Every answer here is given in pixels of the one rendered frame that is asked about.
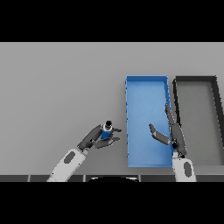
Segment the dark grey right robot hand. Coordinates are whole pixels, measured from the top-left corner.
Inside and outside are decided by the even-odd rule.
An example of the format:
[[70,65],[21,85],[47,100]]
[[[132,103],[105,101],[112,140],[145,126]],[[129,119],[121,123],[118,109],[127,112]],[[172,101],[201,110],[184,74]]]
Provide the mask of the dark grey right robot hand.
[[187,151],[183,131],[179,124],[174,120],[168,104],[164,105],[164,112],[167,115],[171,136],[166,136],[165,134],[157,131],[154,125],[150,123],[149,129],[151,136],[162,144],[171,144],[173,149],[178,153],[178,156],[180,158],[184,158],[186,156]]

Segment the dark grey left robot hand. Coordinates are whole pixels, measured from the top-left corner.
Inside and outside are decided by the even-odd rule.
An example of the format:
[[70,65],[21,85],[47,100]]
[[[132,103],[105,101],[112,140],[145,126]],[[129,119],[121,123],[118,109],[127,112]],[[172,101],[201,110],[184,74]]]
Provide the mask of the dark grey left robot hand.
[[81,140],[81,142],[77,145],[77,147],[80,151],[84,151],[89,150],[92,147],[95,147],[96,149],[101,149],[110,146],[114,142],[118,142],[120,140],[119,137],[114,136],[115,132],[121,132],[121,130],[112,127],[112,133],[110,139],[101,140],[102,125],[99,124],[87,133],[87,135]]

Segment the blue pipe with dark end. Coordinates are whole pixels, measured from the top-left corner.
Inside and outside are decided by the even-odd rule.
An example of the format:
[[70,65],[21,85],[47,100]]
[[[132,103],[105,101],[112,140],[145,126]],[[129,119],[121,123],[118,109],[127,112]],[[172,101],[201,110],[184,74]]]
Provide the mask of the blue pipe with dark end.
[[106,121],[101,127],[101,140],[110,139],[112,133],[112,122]]

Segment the dark grey bin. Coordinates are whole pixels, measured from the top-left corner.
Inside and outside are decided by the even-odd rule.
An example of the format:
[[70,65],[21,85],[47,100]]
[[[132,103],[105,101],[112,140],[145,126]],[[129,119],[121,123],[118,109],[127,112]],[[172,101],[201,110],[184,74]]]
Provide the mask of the dark grey bin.
[[175,113],[194,165],[224,165],[224,113],[217,77],[176,76]]

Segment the blue bin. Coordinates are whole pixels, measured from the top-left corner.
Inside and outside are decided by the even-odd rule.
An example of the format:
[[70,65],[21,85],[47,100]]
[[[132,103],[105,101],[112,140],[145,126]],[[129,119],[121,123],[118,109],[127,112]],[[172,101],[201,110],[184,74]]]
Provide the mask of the blue bin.
[[171,167],[172,146],[155,140],[149,126],[151,123],[160,133],[171,136],[165,113],[165,104],[171,105],[168,77],[127,75],[125,94],[128,167]]

